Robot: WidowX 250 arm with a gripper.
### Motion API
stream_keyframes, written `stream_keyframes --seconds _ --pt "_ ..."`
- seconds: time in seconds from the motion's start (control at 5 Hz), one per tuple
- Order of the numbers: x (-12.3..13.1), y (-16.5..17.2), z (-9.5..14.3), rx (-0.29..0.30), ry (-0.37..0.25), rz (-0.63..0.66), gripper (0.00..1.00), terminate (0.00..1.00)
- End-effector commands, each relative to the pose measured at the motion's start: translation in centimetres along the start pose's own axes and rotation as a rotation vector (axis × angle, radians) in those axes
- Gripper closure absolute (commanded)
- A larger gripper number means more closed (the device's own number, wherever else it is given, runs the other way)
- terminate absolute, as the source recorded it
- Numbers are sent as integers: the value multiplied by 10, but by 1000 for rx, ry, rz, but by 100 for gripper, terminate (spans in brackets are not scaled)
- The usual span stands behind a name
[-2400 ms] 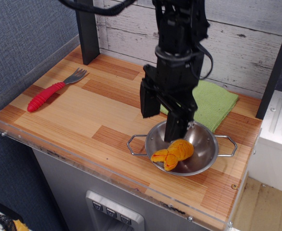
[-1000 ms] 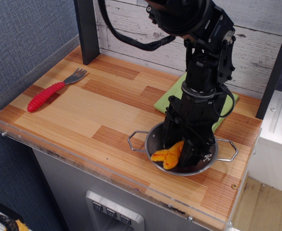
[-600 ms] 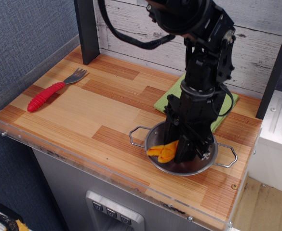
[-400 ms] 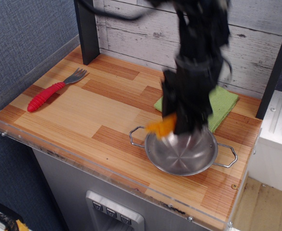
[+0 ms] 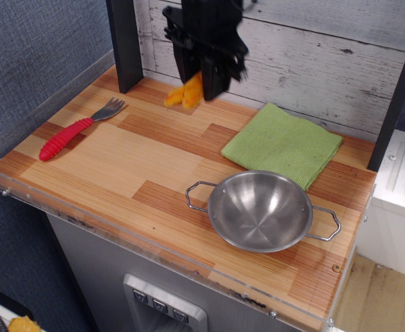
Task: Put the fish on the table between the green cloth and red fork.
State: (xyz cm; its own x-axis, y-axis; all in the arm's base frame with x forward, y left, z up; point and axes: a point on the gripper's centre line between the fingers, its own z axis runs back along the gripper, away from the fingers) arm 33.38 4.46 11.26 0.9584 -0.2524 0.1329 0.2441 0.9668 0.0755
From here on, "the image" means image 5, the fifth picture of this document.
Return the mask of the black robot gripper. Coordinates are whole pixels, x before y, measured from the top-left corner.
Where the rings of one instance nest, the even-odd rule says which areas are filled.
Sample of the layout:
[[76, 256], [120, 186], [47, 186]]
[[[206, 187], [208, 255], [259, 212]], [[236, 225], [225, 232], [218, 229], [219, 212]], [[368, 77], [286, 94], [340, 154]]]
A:
[[249, 50], [237, 32], [243, 12], [242, 1], [182, 1], [179, 8], [162, 11], [179, 77], [186, 83], [201, 70], [205, 101], [229, 90], [231, 79], [240, 81], [246, 73]]

